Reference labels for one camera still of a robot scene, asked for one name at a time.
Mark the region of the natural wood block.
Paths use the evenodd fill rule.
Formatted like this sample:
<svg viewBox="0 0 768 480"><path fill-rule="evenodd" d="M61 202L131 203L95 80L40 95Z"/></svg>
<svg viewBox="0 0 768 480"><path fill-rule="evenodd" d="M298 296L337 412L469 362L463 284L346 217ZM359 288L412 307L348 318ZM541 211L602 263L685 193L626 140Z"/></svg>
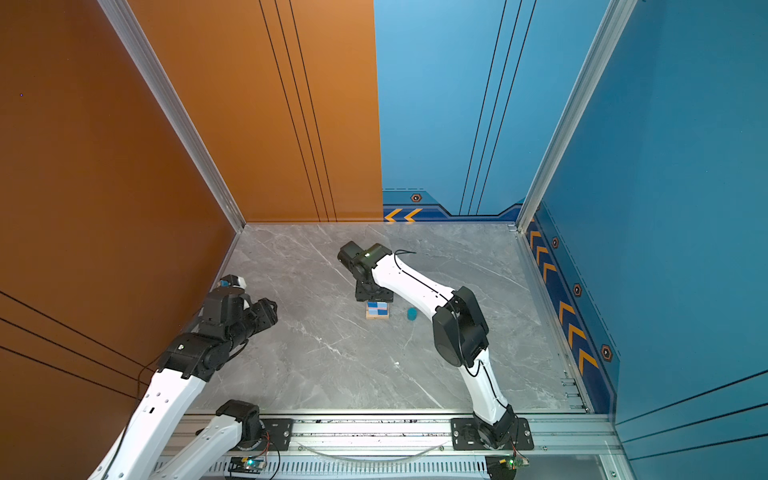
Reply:
<svg viewBox="0 0 768 480"><path fill-rule="evenodd" d="M367 304L368 303L369 302L366 303L366 312L365 312L367 319L388 319L389 318L389 316L390 316L390 309L389 309L389 313L387 315L379 315L379 314L378 315L371 315L371 314L369 314L368 313L368 308L367 308Z"/></svg>

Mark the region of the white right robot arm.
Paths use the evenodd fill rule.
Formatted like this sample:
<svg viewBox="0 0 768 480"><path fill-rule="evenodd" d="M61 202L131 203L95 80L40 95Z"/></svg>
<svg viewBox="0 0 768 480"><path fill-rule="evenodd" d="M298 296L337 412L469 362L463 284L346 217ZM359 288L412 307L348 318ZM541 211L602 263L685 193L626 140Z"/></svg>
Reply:
<svg viewBox="0 0 768 480"><path fill-rule="evenodd" d="M511 443L517 415L494 374L489 327L474 293L426 277L380 244L365 251L354 243L348 246L352 251L341 251L338 260L353 275L366 301L388 290L430 319L436 351L459 370L470 394L482 443L490 449Z"/></svg>

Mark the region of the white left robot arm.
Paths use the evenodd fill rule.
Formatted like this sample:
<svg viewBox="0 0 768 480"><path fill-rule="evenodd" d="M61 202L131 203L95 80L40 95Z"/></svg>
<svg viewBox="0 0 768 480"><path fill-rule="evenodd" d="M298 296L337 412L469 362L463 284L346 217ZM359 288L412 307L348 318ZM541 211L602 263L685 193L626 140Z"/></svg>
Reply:
<svg viewBox="0 0 768 480"><path fill-rule="evenodd" d="M240 278L229 276L204 299L198 327L177 336L159 356L149 386L94 479L200 479L227 452L267 450L269 435L258 406L225 402L202 431L163 465L157 462L190 405L213 375L251 337L278 321L276 302L251 300Z"/></svg>

